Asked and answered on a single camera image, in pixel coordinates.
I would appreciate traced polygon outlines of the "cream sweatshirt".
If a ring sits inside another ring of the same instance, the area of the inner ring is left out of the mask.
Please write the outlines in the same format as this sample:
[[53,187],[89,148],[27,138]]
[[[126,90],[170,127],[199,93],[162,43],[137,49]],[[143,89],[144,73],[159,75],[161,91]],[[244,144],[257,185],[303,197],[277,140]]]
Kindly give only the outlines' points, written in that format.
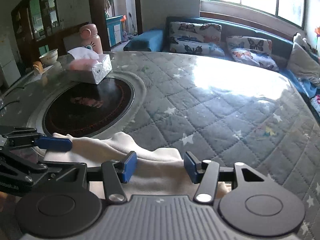
[[47,151],[45,161],[86,163],[98,167],[108,160],[122,160],[129,152],[137,154],[136,170],[123,189],[128,198],[133,194],[143,195],[188,195],[192,198],[197,190],[183,166],[183,159],[175,148],[146,150],[134,139],[118,132],[110,139],[65,136],[73,147],[68,152]]

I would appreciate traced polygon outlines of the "white refrigerator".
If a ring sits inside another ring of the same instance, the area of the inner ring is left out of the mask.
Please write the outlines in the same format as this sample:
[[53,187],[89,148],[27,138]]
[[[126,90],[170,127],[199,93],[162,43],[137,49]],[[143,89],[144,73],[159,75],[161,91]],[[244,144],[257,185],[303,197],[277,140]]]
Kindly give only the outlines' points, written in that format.
[[20,77],[9,39],[1,35],[1,78],[7,88],[12,86]]

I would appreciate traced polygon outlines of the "black induction cooktop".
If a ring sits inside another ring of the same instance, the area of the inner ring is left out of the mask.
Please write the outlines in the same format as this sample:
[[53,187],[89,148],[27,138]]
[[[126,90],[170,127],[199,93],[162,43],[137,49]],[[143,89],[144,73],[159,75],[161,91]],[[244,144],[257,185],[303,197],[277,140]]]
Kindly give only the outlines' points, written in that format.
[[118,77],[106,77],[97,85],[79,83],[50,103],[42,127],[47,135],[97,135],[120,120],[134,98],[133,86]]

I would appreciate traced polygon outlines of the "ceramic bowl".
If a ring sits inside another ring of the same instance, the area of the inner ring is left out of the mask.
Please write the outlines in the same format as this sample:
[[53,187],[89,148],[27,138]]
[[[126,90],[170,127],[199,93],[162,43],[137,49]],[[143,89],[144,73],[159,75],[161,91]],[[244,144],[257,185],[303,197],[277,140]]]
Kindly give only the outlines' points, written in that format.
[[57,49],[50,50],[47,53],[45,53],[39,57],[42,64],[47,65],[47,66],[53,65],[57,61],[57,58],[58,58],[58,50]]

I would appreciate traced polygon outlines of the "tissue box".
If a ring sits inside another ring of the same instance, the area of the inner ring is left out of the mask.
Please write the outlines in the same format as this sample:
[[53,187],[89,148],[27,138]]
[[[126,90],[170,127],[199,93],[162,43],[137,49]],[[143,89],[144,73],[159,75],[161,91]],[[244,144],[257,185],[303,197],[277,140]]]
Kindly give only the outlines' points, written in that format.
[[73,57],[66,67],[71,81],[98,85],[112,70],[108,54],[98,54],[84,47],[73,48],[68,54]]

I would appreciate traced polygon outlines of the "dark wooden cabinet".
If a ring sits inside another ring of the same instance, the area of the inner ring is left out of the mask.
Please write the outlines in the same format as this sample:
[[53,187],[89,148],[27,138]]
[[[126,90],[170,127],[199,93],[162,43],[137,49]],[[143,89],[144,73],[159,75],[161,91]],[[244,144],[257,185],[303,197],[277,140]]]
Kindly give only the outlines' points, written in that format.
[[53,48],[51,39],[61,30],[56,0],[21,0],[11,11],[20,54],[35,49],[40,55]]

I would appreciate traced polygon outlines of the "pink water bottle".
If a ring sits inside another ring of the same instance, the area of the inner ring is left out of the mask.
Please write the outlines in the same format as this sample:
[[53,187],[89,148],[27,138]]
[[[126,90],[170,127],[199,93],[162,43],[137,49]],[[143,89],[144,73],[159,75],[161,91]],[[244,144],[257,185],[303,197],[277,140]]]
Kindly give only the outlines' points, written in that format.
[[103,54],[101,39],[98,35],[97,26],[95,24],[83,25],[79,32],[82,39],[82,47],[93,50],[97,54]]

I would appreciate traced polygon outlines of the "right butterfly pillow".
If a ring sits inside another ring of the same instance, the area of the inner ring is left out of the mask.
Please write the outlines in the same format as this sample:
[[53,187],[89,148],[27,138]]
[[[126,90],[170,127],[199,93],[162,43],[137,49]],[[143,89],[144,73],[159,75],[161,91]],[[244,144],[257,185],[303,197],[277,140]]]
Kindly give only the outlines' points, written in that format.
[[235,62],[279,72],[279,67],[271,57],[271,40],[250,36],[229,36],[226,37],[226,44]]

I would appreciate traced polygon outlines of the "butterfly pillow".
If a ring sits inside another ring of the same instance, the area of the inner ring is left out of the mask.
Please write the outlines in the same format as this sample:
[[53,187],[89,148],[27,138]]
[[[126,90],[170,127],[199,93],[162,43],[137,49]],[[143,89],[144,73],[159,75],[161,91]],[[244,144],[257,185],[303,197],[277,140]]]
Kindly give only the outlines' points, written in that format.
[[220,47],[222,26],[215,23],[170,22],[169,51],[172,53],[225,57]]
[[271,40],[250,36],[229,36],[226,37],[226,44],[235,62],[279,72],[279,67],[271,57]]

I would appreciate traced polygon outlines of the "left butterfly pillow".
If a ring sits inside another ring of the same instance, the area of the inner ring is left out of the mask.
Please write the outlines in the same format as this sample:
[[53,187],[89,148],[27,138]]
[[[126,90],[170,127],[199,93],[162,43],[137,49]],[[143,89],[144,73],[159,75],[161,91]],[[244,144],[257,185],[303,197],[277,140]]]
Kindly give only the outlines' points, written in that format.
[[220,47],[222,26],[215,23],[170,22],[169,51],[172,53],[225,57]]

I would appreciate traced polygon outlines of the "blue sofa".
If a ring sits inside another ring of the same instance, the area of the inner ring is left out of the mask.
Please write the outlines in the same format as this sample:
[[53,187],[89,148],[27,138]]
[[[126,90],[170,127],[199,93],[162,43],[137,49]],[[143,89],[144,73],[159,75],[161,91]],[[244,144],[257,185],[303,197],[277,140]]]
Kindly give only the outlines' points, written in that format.
[[[229,36],[250,36],[259,37],[272,41],[271,57],[279,67],[279,73],[287,77],[295,85],[297,90],[302,94],[302,97],[309,106],[312,106],[317,112],[319,111],[319,87],[312,84],[309,80],[296,77],[293,72],[288,70],[287,63],[290,58],[293,44],[296,41],[288,41],[281,37],[272,35],[270,33],[260,31],[258,29],[250,28],[245,25],[231,23],[221,20],[212,20],[208,18],[185,18],[177,16],[169,16],[166,19],[164,29],[152,29],[144,32],[139,36],[134,37],[125,47],[125,51],[169,51],[169,24],[170,22],[188,22],[188,23],[215,23],[222,26],[220,47],[225,52],[225,57],[215,57],[219,59],[234,61],[230,55],[226,37]],[[319,64],[319,58],[309,51],[305,50],[312,59]]]

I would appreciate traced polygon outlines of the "grey cushion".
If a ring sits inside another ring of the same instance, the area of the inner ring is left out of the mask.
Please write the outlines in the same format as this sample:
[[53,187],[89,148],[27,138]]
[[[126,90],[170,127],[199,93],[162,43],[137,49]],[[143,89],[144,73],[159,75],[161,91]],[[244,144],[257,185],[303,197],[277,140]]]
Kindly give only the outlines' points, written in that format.
[[293,44],[286,68],[296,77],[307,79],[319,87],[319,64],[296,42]]

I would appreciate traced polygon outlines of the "colourful pinwheel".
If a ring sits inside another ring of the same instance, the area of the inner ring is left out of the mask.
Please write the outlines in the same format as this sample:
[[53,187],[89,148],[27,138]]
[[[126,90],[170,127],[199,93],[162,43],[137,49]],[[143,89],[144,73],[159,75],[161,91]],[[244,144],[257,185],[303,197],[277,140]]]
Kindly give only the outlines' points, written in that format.
[[316,48],[315,48],[315,50],[317,51],[318,41],[320,38],[320,27],[315,28],[315,33],[316,33]]

